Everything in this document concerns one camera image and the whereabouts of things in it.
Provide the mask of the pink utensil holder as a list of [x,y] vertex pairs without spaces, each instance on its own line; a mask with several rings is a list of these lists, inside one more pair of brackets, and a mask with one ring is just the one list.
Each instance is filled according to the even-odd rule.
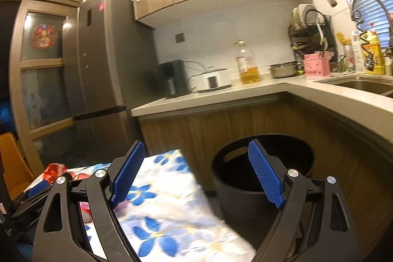
[[306,54],[303,59],[307,79],[326,79],[330,76],[329,56],[320,52]]

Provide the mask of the yellow detergent bottle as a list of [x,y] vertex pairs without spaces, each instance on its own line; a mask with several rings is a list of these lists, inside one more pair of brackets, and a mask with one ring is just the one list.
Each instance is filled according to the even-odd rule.
[[386,73],[384,56],[376,31],[363,31],[360,40],[367,74],[384,75]]

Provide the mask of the pink plastic bag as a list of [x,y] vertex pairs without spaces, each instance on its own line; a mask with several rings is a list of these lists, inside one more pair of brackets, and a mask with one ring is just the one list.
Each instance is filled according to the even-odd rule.
[[84,223],[92,222],[92,215],[91,215],[91,210],[90,210],[89,204],[87,202],[80,202],[79,207],[81,210],[83,222]]

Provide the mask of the red door decoration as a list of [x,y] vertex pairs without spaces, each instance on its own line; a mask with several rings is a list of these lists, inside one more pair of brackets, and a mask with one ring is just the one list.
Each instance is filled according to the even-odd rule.
[[38,50],[49,49],[55,42],[57,32],[55,26],[39,24],[34,28],[32,35],[33,47]]

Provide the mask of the floral blue white tablecloth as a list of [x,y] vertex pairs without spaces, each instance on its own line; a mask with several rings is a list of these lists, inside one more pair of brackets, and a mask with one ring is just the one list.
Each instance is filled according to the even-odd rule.
[[114,212],[141,261],[251,261],[256,253],[214,213],[180,150],[146,157]]

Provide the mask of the dark steel refrigerator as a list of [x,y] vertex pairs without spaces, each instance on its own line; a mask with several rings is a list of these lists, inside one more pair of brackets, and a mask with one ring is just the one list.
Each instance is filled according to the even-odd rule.
[[142,140],[131,110],[160,99],[153,29],[131,0],[86,0],[63,30],[65,88],[81,166],[111,162]]

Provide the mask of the orange chair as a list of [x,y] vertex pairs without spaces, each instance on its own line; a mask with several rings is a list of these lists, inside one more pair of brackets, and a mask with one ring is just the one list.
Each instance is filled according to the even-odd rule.
[[34,181],[35,177],[23,159],[12,133],[7,132],[1,135],[0,146],[5,184],[10,198],[15,200]]

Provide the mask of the black dish rack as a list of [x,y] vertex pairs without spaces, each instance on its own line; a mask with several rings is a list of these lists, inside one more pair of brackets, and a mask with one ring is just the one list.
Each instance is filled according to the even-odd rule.
[[305,55],[323,49],[330,62],[338,57],[331,16],[318,11],[312,3],[301,3],[293,8],[288,37],[299,67]]

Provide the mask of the steel sink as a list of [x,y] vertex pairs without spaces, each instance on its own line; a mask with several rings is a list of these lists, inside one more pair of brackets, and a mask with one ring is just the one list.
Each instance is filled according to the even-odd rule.
[[317,81],[317,83],[324,83],[345,87],[349,89],[356,89],[373,94],[379,94],[384,97],[393,97],[393,82],[392,77],[382,75],[345,75],[339,77],[332,77]]

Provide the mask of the white bottle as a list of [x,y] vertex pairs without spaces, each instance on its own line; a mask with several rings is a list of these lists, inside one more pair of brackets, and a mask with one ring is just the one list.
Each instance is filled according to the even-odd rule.
[[365,74],[366,69],[364,67],[364,53],[363,53],[363,49],[362,49],[362,42],[360,40],[360,32],[359,31],[352,32],[352,48],[354,51],[356,72]]

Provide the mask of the chrome kitchen faucet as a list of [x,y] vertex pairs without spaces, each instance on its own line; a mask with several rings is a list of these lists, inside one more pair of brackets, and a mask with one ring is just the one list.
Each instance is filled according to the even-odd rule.
[[392,57],[392,0],[350,0],[350,17],[360,34],[376,31],[384,60]]

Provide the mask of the steel bowl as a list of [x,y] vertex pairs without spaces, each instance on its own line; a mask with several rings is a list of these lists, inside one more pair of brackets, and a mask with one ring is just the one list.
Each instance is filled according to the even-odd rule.
[[293,77],[298,73],[298,65],[295,61],[272,64],[268,69],[275,79]]

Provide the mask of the black trash bin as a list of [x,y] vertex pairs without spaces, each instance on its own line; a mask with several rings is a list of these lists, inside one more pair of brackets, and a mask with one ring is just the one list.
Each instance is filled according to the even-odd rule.
[[258,140],[267,153],[286,168],[311,175],[312,147],[302,139],[285,134],[261,134],[235,140],[221,148],[212,160],[212,174],[222,217],[237,234],[258,249],[277,216],[249,161],[248,146]]

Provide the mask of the wall power outlet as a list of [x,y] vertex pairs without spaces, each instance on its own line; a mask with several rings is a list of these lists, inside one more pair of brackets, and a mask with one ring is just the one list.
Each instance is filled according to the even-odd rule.
[[182,43],[185,41],[184,33],[178,33],[175,35],[176,43]]

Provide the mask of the red shiny plastic bag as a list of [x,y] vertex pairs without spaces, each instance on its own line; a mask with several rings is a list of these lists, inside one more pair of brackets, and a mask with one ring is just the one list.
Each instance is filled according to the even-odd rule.
[[47,165],[43,172],[43,180],[47,181],[48,183],[53,183],[64,173],[69,173],[73,180],[83,180],[89,177],[88,174],[79,172],[77,170],[68,169],[64,164],[51,163]]

